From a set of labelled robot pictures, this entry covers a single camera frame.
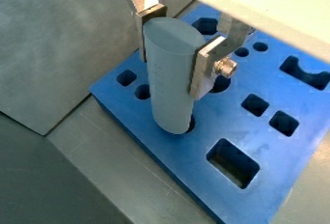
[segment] gray panel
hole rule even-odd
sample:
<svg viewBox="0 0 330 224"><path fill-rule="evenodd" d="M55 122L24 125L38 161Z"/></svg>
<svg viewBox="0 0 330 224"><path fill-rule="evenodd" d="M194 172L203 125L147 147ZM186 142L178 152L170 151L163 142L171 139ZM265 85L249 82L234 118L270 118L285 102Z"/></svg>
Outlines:
<svg viewBox="0 0 330 224"><path fill-rule="evenodd" d="M137 48L129 2L0 0L0 34L0 111L46 134Z"/></svg>
<svg viewBox="0 0 330 224"><path fill-rule="evenodd" d="M330 132L276 215L274 224L330 223Z"/></svg>
<svg viewBox="0 0 330 224"><path fill-rule="evenodd" d="M130 223L52 143L0 115L0 223Z"/></svg>
<svg viewBox="0 0 330 224"><path fill-rule="evenodd" d="M94 98L50 139L134 223L214 223Z"/></svg>

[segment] white overhead surface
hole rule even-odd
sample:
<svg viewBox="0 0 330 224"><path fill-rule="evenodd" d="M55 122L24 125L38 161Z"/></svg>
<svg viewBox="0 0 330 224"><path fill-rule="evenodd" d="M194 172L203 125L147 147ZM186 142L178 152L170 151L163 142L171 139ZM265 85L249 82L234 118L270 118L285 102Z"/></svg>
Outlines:
<svg viewBox="0 0 330 224"><path fill-rule="evenodd" d="M330 63L330 0L199 0Z"/></svg>

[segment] cutout slot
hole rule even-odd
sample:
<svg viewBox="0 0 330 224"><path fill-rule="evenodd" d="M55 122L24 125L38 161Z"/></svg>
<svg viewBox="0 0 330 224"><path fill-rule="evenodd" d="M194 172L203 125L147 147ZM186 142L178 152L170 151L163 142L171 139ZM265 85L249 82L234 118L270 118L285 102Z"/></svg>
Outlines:
<svg viewBox="0 0 330 224"><path fill-rule="evenodd" d="M261 167L228 139L220 140L206 158L240 188L248 188Z"/></svg>
<svg viewBox="0 0 330 224"><path fill-rule="evenodd" d="M297 127L300 126L300 122L289 116L285 112L276 112L270 125L274 129L277 129L284 135L292 136Z"/></svg>
<svg viewBox="0 0 330 224"><path fill-rule="evenodd" d="M228 79L225 76L220 75L215 79L213 89L209 91L213 94L224 92L229 89L232 85L232 78Z"/></svg>
<svg viewBox="0 0 330 224"><path fill-rule="evenodd" d="M241 104L242 108L248 110L254 116L261 117L268 110L270 104L256 95L249 95Z"/></svg>
<svg viewBox="0 0 330 224"><path fill-rule="evenodd" d="M236 54L241 57L245 58L249 56L249 50L245 47L241 47L237 51Z"/></svg>
<svg viewBox="0 0 330 224"><path fill-rule="evenodd" d="M298 80L309 84L317 90L324 90L330 81L330 72L308 73L300 67L298 58L290 56L282 63L280 69L296 77Z"/></svg>
<svg viewBox="0 0 330 224"><path fill-rule="evenodd" d="M118 82L127 87L137 79L137 74L131 70L126 70L117 78Z"/></svg>
<svg viewBox="0 0 330 224"><path fill-rule="evenodd" d="M135 93L137 98L139 99L150 98L150 85L145 84L145 85L138 86L134 93Z"/></svg>
<svg viewBox="0 0 330 224"><path fill-rule="evenodd" d="M199 18L194 23L193 26L199 30L203 35L214 35L217 34L217 25L218 20L214 18Z"/></svg>

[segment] circular hole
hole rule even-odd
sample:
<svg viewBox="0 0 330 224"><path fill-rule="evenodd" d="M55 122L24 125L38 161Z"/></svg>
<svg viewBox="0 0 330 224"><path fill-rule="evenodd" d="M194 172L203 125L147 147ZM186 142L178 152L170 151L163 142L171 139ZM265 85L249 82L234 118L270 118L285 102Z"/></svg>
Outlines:
<svg viewBox="0 0 330 224"><path fill-rule="evenodd" d="M185 133L190 133L193 131L193 129L195 128L195 125L197 125L197 121L195 121L194 116L191 115L190 128L189 128L189 130Z"/></svg>
<svg viewBox="0 0 330 224"><path fill-rule="evenodd" d="M214 86L213 89L210 90L210 93L215 94L224 92L226 89L229 89L230 85L232 85L232 79L228 79L226 77L220 75L214 82Z"/></svg>
<svg viewBox="0 0 330 224"><path fill-rule="evenodd" d="M141 85L135 90L135 96L139 99L147 99L150 97L150 85Z"/></svg>
<svg viewBox="0 0 330 224"><path fill-rule="evenodd" d="M237 51L236 51L236 54L240 56L240 57L246 57L249 55L249 50L245 48L245 47L241 47Z"/></svg>
<svg viewBox="0 0 330 224"><path fill-rule="evenodd" d="M269 50L269 46L264 42L254 43L253 48L258 51L268 51Z"/></svg>

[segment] blue foam tray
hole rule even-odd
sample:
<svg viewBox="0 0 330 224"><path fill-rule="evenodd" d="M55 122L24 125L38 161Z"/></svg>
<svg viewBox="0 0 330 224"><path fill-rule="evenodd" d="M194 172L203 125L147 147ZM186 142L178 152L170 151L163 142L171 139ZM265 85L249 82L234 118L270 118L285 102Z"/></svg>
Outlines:
<svg viewBox="0 0 330 224"><path fill-rule="evenodd" d="M201 5L183 20L193 23L201 17L218 19L218 15ZM269 49L256 50L257 42ZM248 50L241 52L246 55L249 51L249 55L234 55L238 72L232 85L222 93L209 93L195 102L197 125L186 134L173 135L158 127L150 99L139 99L134 94L141 85L149 84L138 52L91 87L102 107L117 117L149 155L217 222L230 224L272 221L330 125L330 84L317 90L280 70L289 56L298 58L301 68L312 73L330 71L330 66L261 32L244 47ZM125 87L118 76L126 70L135 73L137 79ZM241 106L250 94L270 104L261 117ZM270 125L277 111L300 122L292 136L285 135L290 120L280 117L278 129ZM260 171L246 188L206 159L221 139L258 163Z"/></svg>

